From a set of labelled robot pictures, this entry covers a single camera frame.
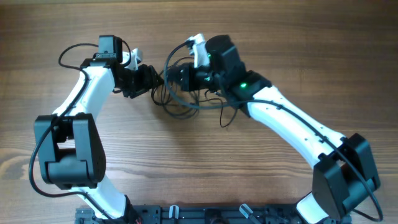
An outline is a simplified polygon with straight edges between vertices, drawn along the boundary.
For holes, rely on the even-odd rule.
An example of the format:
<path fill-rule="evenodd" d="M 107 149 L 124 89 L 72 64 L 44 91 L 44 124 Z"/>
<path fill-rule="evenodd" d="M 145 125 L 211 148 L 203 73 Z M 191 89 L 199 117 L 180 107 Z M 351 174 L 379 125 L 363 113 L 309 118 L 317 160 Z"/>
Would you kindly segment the black USB-A cable blue plug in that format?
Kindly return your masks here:
<path fill-rule="evenodd" d="M 184 62 L 186 60 L 193 60 L 192 56 L 182 57 L 177 59 L 174 63 L 171 63 L 167 67 L 167 74 L 171 74 L 169 70 L 172 67 L 176 67 L 180 65 L 180 62 Z M 169 86 L 173 90 L 173 92 L 177 95 L 180 92 L 178 85 L 171 81 L 171 78 L 168 78 Z M 194 90 L 188 92 L 188 99 L 190 100 L 190 104 L 199 105 L 200 104 L 200 90 Z M 176 102 L 171 96 L 170 92 L 167 90 L 164 84 L 161 84 L 158 87 L 151 89 L 150 97 L 156 106 L 161 107 L 169 116 L 175 119 L 185 120 L 190 119 L 199 113 L 199 110 L 186 107 L 178 102 Z"/>

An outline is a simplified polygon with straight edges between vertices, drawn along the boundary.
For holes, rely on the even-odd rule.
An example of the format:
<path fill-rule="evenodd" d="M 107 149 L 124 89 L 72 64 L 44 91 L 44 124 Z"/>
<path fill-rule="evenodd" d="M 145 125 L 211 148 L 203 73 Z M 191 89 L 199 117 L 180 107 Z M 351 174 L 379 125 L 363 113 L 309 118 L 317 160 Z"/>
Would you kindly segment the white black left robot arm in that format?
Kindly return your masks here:
<path fill-rule="evenodd" d="M 34 123 L 36 147 L 45 183 L 56 185 L 59 196 L 77 195 L 102 222 L 139 223 L 128 197 L 105 174 L 106 156 L 95 120 L 114 89 L 128 98 L 164 84 L 151 65 L 128 68 L 116 59 L 85 59 L 70 96 L 51 115 Z"/>

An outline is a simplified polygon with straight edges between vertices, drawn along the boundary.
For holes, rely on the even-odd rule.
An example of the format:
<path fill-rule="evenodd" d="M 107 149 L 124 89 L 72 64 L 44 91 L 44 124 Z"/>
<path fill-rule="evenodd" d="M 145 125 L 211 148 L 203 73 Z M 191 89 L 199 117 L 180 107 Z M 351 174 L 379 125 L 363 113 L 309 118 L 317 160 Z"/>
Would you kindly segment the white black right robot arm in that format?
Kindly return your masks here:
<path fill-rule="evenodd" d="M 183 46 L 193 62 L 164 65 L 165 86 L 219 91 L 218 108 L 241 110 L 290 144 L 313 171 L 312 189 L 292 209 L 304 223 L 344 221 L 364 200 L 376 201 L 381 181 L 370 143 L 319 123 L 262 75 L 248 70 L 228 35 L 189 37 Z"/>

